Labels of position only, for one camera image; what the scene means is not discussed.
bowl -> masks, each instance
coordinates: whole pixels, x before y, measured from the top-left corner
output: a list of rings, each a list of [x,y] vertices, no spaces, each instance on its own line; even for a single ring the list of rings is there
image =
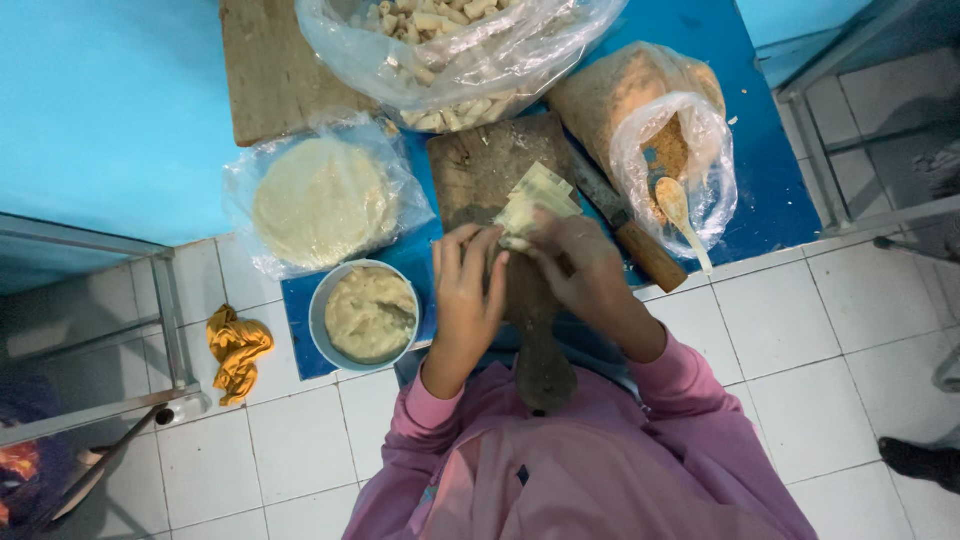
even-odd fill
[[[326,301],[330,298],[330,294],[333,293],[333,289],[337,287],[337,283],[349,275],[349,273],[353,271],[353,268],[386,268],[403,279],[410,289],[410,294],[414,297],[414,305],[417,307],[417,317],[414,323],[413,337],[410,339],[410,343],[407,343],[406,348],[404,348],[396,358],[378,364],[359,364],[349,359],[340,351],[337,351],[333,347],[333,344],[330,343],[330,336],[326,333]],[[406,276],[386,262],[368,258],[352,260],[334,268],[326,275],[324,280],[317,285],[317,290],[313,293],[313,299],[310,300],[310,317],[308,324],[310,325],[310,337],[313,338],[313,343],[317,346],[317,349],[320,349],[321,354],[324,355],[330,363],[340,369],[346,369],[348,371],[360,373],[377,371],[393,365],[410,351],[410,347],[417,339],[417,332],[420,330],[420,298],[417,296],[417,291],[414,289],[413,284],[410,283],[410,280],[407,280]]]

blue table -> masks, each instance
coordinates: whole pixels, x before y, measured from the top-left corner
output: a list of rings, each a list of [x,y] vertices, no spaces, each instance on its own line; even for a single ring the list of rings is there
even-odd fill
[[[597,47],[583,65],[637,40],[670,46],[713,68],[724,90],[728,118],[738,119],[731,130],[739,201],[726,233],[710,250],[714,265],[754,258],[815,240],[821,228],[820,219],[810,202],[777,108],[759,70],[754,45],[733,1],[650,3],[634,0],[627,5],[622,17],[626,24]],[[540,110],[542,106],[537,105],[527,113]],[[439,215],[425,147],[432,135],[406,136],[414,175]],[[585,204],[584,210],[586,215],[599,220],[591,205]],[[417,336],[420,344],[428,343],[436,331],[430,242],[441,236],[443,228],[437,219],[371,256],[392,264],[417,288],[424,306]],[[696,260],[684,261],[682,266],[688,272],[700,269]],[[638,270],[629,270],[626,275],[631,285],[648,281]],[[310,299],[323,277],[324,274],[315,274],[283,282],[297,364],[300,377],[305,380],[337,369],[314,346],[307,327]]]

yellow cloth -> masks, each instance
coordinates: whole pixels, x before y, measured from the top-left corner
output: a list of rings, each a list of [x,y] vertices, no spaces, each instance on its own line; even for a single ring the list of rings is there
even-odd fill
[[[250,393],[256,382],[253,361],[274,348],[274,337],[259,321],[238,321],[236,311],[227,304],[206,321],[206,341],[220,362],[213,387],[227,392],[220,406],[230,406]]]

plastic spoon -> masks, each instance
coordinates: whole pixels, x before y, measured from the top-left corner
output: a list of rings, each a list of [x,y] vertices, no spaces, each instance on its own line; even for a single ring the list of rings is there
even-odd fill
[[[700,238],[690,226],[690,210],[686,202],[686,192],[680,184],[672,178],[661,178],[657,181],[657,204],[666,214],[667,219],[673,222],[680,229],[680,232],[686,237],[686,241],[693,248],[693,253],[697,254],[700,260],[700,266],[704,269],[704,274],[708,276],[713,273],[713,264],[710,263],[710,257],[707,250],[700,243]]]

wooden cutting board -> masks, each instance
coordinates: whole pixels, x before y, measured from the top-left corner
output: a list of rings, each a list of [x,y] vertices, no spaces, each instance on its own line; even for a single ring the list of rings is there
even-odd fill
[[[466,223],[489,225],[537,161],[576,185],[564,128],[554,112],[434,137],[426,148],[445,232]],[[570,197],[579,204],[576,189]],[[551,330],[560,309],[537,264],[513,253],[507,266],[506,319],[522,340],[517,392],[534,410],[555,410],[576,390],[576,374]]]
[[[295,0],[220,0],[224,57],[237,146],[309,128],[332,106],[377,110],[340,82],[300,33]]]

